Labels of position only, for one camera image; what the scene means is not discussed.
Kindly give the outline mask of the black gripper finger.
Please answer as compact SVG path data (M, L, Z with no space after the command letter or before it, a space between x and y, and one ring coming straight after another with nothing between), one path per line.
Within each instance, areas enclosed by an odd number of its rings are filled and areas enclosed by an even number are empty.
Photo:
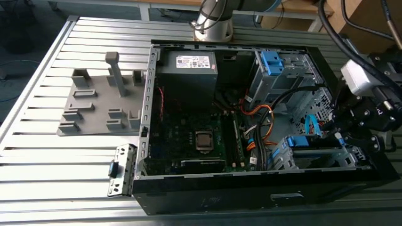
M368 152L384 152L383 139L364 128L351 128L340 131L340 135L347 145L359 147Z
M326 123L328 136L336 132L342 136L363 136L364 128L359 125L363 118L363 104L366 97L352 94L336 94L331 100L332 115Z

